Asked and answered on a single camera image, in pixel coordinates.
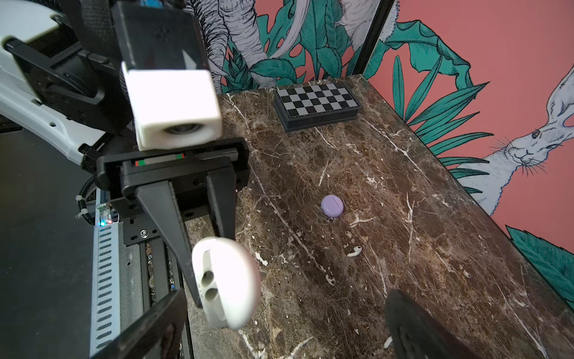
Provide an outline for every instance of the checkerboard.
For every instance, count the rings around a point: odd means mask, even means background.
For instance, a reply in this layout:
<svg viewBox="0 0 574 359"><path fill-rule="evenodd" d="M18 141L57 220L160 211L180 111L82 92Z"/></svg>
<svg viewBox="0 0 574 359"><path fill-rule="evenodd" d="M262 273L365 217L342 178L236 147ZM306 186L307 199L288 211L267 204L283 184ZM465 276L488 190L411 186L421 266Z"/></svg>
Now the checkerboard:
<svg viewBox="0 0 574 359"><path fill-rule="evenodd" d="M286 88L277 94L291 118L359 107L343 83Z"/></svg>

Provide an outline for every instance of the rabbit ear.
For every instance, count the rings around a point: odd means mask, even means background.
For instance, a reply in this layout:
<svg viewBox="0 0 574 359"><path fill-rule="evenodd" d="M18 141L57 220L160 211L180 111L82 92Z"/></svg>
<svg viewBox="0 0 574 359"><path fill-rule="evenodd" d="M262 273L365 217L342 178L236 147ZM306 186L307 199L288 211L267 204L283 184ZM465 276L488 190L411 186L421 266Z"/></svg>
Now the rabbit ear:
<svg viewBox="0 0 574 359"><path fill-rule="evenodd" d="M574 67L550 95L546 106L548 122L563 125L568 117L574 114Z"/></svg>

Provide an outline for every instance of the marble table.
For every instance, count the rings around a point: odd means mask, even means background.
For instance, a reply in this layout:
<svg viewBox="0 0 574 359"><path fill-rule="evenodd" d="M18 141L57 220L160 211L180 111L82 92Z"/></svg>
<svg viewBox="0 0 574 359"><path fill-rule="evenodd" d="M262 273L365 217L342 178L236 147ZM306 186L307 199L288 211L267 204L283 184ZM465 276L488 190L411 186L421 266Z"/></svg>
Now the marble table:
<svg viewBox="0 0 574 359"><path fill-rule="evenodd" d="M251 149L236 232L262 297L239 331L212 329L188 299L196 358L394 358L392 288L483 358L574 358L572 312L370 84L342 81L359 118L292 133L271 90L219 98L224 137ZM345 204L334 220L328 194ZM194 243L211 235L203 218L187 226Z"/></svg>

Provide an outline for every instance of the rabbit head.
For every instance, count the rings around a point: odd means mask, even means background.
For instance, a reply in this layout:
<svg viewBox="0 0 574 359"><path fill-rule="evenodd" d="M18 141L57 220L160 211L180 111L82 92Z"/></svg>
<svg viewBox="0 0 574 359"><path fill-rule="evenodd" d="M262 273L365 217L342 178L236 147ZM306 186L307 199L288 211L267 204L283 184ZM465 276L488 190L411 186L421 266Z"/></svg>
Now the rabbit head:
<svg viewBox="0 0 574 359"><path fill-rule="evenodd" d="M574 114L574 67L548 99L548 123L532 133L516 138L504 148L505 156L519 166L532 167L548 158L562 142L574 138L574 126L564 123Z"/></svg>

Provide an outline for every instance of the zip tie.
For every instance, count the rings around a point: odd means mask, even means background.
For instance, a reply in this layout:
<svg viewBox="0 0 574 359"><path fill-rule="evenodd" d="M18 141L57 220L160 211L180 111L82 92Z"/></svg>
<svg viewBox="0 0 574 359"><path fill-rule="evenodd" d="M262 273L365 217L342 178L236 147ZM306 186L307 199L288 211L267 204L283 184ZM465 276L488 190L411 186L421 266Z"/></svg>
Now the zip tie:
<svg viewBox="0 0 574 359"><path fill-rule="evenodd" d="M80 211L80 213L76 214L76 219L80 218L82 215L84 214L88 214L89 211L87 208L82 208L82 210Z"/></svg>

